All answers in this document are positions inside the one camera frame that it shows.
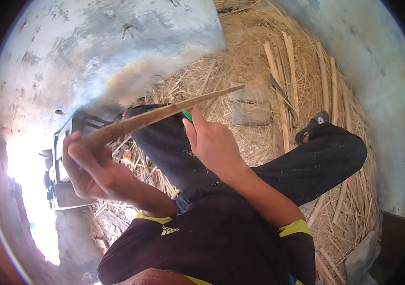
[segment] leg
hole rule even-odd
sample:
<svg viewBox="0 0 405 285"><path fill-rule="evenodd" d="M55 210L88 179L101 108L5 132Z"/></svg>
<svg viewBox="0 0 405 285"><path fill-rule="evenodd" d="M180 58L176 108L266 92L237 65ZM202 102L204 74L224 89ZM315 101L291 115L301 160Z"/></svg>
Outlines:
<svg viewBox="0 0 405 285"><path fill-rule="evenodd" d="M308 143L252 169L300 206L354 174L366 157L367 149L361 138L324 123L314 128Z"/></svg>
<svg viewBox="0 0 405 285"><path fill-rule="evenodd" d="M132 117L164 105L145 105L131 109ZM161 120L131 134L138 147L166 175L182 194L176 199L180 209L195 199L222 189L218 177L191 152L183 129L183 114Z"/></svg>

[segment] dark t-shirt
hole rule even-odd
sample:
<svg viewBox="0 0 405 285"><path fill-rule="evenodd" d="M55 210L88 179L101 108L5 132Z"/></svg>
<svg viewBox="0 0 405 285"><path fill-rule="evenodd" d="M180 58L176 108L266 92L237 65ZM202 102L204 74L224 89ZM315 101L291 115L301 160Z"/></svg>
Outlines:
<svg viewBox="0 0 405 285"><path fill-rule="evenodd" d="M174 219L139 218L103 256L98 278L104 285L148 268L213 285L315 283L314 245L305 222L279 234L241 197L207 196Z"/></svg>

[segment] printed logo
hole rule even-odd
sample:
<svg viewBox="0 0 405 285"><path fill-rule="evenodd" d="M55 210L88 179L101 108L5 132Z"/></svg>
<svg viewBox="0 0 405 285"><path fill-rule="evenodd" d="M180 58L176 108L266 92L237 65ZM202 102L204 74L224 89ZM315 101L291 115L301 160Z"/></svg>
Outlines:
<svg viewBox="0 0 405 285"><path fill-rule="evenodd" d="M178 231L178 228L168 228L167 226L163 225L163 232L161 235L169 234Z"/></svg>

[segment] right hand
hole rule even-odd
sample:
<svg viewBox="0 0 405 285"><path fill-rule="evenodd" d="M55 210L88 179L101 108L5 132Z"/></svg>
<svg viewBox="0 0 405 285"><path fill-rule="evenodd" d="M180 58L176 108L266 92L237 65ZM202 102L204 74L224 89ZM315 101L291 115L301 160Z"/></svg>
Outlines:
<svg viewBox="0 0 405 285"><path fill-rule="evenodd" d="M191 115L193 123L183 119L191 151L223 182L237 179L248 166L240 157L233 133L220 122L206 122L198 109Z"/></svg>
<svg viewBox="0 0 405 285"><path fill-rule="evenodd" d="M112 151L105 147L93 156L77 143L80 132L63 141L63 166L80 198L126 201L137 186L133 173L124 165L111 160Z"/></svg>

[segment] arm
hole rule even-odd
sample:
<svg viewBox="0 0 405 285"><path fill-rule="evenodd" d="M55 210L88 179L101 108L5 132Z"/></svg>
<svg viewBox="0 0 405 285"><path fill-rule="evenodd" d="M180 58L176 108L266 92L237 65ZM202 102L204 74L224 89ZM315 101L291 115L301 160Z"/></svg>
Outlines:
<svg viewBox="0 0 405 285"><path fill-rule="evenodd" d="M63 166L77 196L127 202L154 218L176 215L177 208L165 193L139 181L127 167L113 162L108 147L93 156L77 143L80 137L80 132L75 132L63 141Z"/></svg>
<svg viewBox="0 0 405 285"><path fill-rule="evenodd" d="M302 219L299 208L261 178L243 161L232 132L219 122L206 122L199 110L192 111L193 124L183 120L192 152L225 184L255 207L276 229Z"/></svg>

